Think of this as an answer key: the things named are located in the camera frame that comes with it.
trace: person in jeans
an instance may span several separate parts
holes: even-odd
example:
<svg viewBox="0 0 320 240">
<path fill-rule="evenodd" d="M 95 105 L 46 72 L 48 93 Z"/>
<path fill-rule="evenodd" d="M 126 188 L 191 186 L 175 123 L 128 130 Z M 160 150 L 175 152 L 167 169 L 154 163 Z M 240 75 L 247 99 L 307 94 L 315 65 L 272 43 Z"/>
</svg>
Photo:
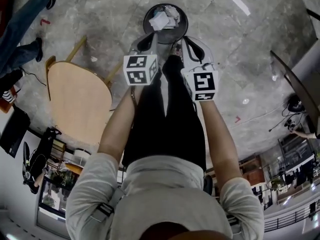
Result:
<svg viewBox="0 0 320 240">
<path fill-rule="evenodd" d="M 108 121 L 67 200 L 72 240 L 230 240 L 226 213 L 239 220 L 243 239 L 263 239 L 262 206 L 242 177 L 236 146 L 214 101 L 200 104 L 220 204 L 203 191 L 204 130 L 184 84 L 182 60 L 175 49 L 172 54 L 162 69 L 166 116 L 158 72 L 151 85 L 135 87 L 134 99 L 129 89 Z M 120 190 L 122 155 L 127 177 Z M 117 198 L 119 191 L 124 196 Z"/>
<path fill-rule="evenodd" d="M 37 194 L 39 186 L 43 182 L 46 171 L 48 171 L 47 161 L 59 162 L 51 157 L 51 150 L 54 140 L 61 132 L 55 128 L 47 128 L 43 134 L 37 149 L 33 152 L 29 161 L 30 179 L 26 182 L 33 194 Z"/>
<path fill-rule="evenodd" d="M 29 0 L 10 19 L 0 38 L 0 97 L 8 91 L 24 74 L 21 69 L 15 70 L 35 59 L 40 62 L 43 57 L 42 39 L 27 45 L 18 46 L 26 31 L 46 7 L 48 10 L 56 0 Z"/>
</svg>

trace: wire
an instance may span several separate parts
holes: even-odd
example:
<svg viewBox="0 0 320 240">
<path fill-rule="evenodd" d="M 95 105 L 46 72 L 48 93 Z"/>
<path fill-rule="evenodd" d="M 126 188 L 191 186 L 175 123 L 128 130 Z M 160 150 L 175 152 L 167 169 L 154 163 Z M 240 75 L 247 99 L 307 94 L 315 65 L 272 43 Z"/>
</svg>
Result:
<svg viewBox="0 0 320 240">
<path fill-rule="evenodd" d="M 269 130 L 269 133 L 274 129 L 276 128 L 278 125 L 280 125 L 284 120 L 286 120 L 286 117 L 284 119 L 282 119 L 279 123 L 276 124 L 276 126 L 272 127 L 270 130 Z"/>
<path fill-rule="evenodd" d="M 241 122 L 241 123 L 239 123 L 239 124 L 231 127 L 230 129 L 233 129 L 233 128 L 236 128 L 236 127 L 241 126 L 241 125 L 243 125 L 243 124 L 249 123 L 249 122 L 251 122 L 251 121 L 253 121 L 253 120 L 256 120 L 256 119 L 259 119 L 259 118 L 263 118 L 263 117 L 271 114 L 272 112 L 276 111 L 278 108 L 280 108 L 280 107 L 281 107 L 283 104 L 285 104 L 285 103 L 286 103 L 286 102 L 283 102 L 283 103 L 280 104 L 278 107 L 276 107 L 275 109 L 271 110 L 271 111 L 268 112 L 268 113 L 265 113 L 265 114 L 259 115 L 259 116 L 257 116 L 257 117 L 251 118 L 251 119 L 249 119 L 249 120 L 247 120 L 247 121 Z"/>
<path fill-rule="evenodd" d="M 197 104 L 194 101 L 192 103 L 193 103 L 194 111 L 198 115 Z"/>
<path fill-rule="evenodd" d="M 282 112 L 281 112 L 281 115 L 283 116 L 283 117 L 285 117 L 285 115 L 284 115 L 284 112 L 285 112 L 285 110 L 288 108 L 288 106 L 289 106 L 289 104 L 284 108 L 284 110 L 282 110 Z"/>
<path fill-rule="evenodd" d="M 20 68 L 21 70 L 23 70 L 24 73 L 26 73 L 27 75 L 33 75 L 33 76 L 35 76 L 35 78 L 39 81 L 40 84 L 42 84 L 42 85 L 44 85 L 44 86 L 47 86 L 46 84 L 44 84 L 43 82 L 41 82 L 41 81 L 39 80 L 39 78 L 37 77 L 36 74 L 34 74 L 34 73 L 29 73 L 29 72 L 25 71 L 21 66 L 20 66 L 19 68 Z"/>
<path fill-rule="evenodd" d="M 302 118 L 303 115 L 304 115 L 304 112 L 302 112 L 302 115 L 300 116 L 299 122 L 296 125 L 300 124 L 300 121 L 301 121 L 301 118 Z"/>
</svg>

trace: gray floor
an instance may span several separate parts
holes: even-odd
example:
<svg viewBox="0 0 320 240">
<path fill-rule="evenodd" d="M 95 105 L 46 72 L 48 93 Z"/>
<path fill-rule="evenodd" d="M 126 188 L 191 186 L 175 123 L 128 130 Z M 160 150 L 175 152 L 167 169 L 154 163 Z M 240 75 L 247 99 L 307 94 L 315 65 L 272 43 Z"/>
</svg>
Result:
<svg viewBox="0 0 320 240">
<path fill-rule="evenodd" d="M 16 0 L 16 8 L 27 0 Z M 63 60 L 76 41 L 87 35 L 86 47 L 75 62 L 102 77 L 122 59 L 130 44 L 143 33 L 147 10 L 157 3 L 181 7 L 189 18 L 190 36 L 205 41 L 215 57 L 220 73 L 217 106 L 230 129 L 240 159 L 273 147 L 288 131 L 279 126 L 284 102 L 293 92 L 283 78 L 281 67 L 273 63 L 270 49 L 290 66 L 294 65 L 317 40 L 320 22 L 306 14 L 306 6 L 320 14 L 320 0 L 242 0 L 250 11 L 247 16 L 232 0 L 57 0 L 53 9 L 44 10 L 22 40 L 27 44 L 38 35 L 44 39 L 44 58 L 32 61 L 25 69 L 45 81 L 44 63 L 50 56 Z M 40 26 L 41 19 L 51 22 Z M 167 47 L 161 47 L 166 58 Z M 277 73 L 272 79 L 272 69 Z M 115 108 L 127 86 L 122 73 L 113 81 Z M 164 102 L 168 102 L 167 83 L 162 81 Z M 43 132 L 54 126 L 47 89 L 33 76 L 21 80 L 17 106 L 31 118 L 31 127 Z M 94 151 L 97 147 L 78 143 L 68 136 L 62 139 L 71 147 Z"/>
</svg>

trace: table leg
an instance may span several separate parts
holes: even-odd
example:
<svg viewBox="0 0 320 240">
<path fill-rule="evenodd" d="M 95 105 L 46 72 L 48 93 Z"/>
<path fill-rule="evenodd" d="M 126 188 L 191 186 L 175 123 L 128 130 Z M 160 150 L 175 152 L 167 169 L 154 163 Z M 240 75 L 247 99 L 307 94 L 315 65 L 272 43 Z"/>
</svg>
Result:
<svg viewBox="0 0 320 240">
<path fill-rule="evenodd" d="M 319 15 L 319 14 L 317 14 L 317 13 L 315 13 L 314 11 L 309 10 L 309 9 L 306 9 L 306 11 L 307 11 L 307 13 L 308 13 L 310 16 L 312 16 L 312 17 L 314 17 L 315 19 L 317 19 L 318 21 L 320 21 L 320 15 Z"/>
<path fill-rule="evenodd" d="M 119 69 L 122 67 L 123 64 L 124 64 L 123 61 L 120 61 L 104 80 L 104 83 L 108 88 L 111 88 L 111 85 L 112 85 L 111 80 L 114 78 L 115 74 L 119 71 Z"/>
<path fill-rule="evenodd" d="M 66 58 L 66 62 L 71 62 L 71 60 L 74 58 L 74 56 L 76 55 L 76 53 L 79 51 L 79 49 L 81 48 L 81 46 L 83 46 L 85 44 L 87 40 L 87 37 L 84 36 L 81 38 L 81 40 L 75 45 L 75 47 L 73 48 L 72 52 L 69 54 L 69 56 Z"/>
<path fill-rule="evenodd" d="M 51 101 L 51 97 L 50 97 L 48 73 L 49 73 L 50 67 L 51 67 L 55 62 L 56 62 L 56 56 L 51 56 L 51 57 L 45 62 L 46 88 L 48 89 L 49 101 Z"/>
</svg>

